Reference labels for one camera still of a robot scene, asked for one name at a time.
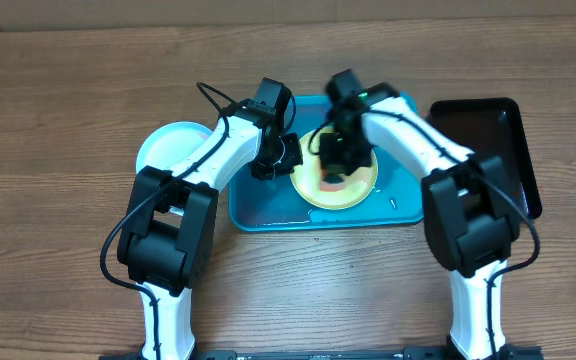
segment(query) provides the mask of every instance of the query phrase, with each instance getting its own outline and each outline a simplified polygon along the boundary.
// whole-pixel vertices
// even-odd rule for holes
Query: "yellow plate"
[[[319,151],[319,135],[332,132],[332,128],[324,128],[312,141],[311,148],[314,152]],[[312,155],[308,151],[308,141],[314,130],[304,135],[299,140],[304,163],[295,167],[290,174],[290,180],[299,195],[309,203],[328,210],[347,209],[359,204],[372,191],[377,182],[377,157],[371,151],[372,166],[360,167],[350,176],[341,175],[344,180],[340,184],[328,184],[324,182],[319,156]]]

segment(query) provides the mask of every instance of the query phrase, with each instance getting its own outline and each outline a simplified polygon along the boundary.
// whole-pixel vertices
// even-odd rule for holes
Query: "table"
[[[576,17],[0,33],[0,359],[141,345],[139,296],[106,282],[99,250],[142,141],[178,120],[214,127],[196,81],[244,98],[268,76],[311,94],[346,68],[407,91],[422,112],[442,99],[519,103],[543,252],[504,278],[503,327],[548,359],[576,359]],[[247,234],[225,193],[217,224],[193,295],[201,349],[444,342],[448,279],[421,224]],[[511,263],[531,251],[524,229]]]

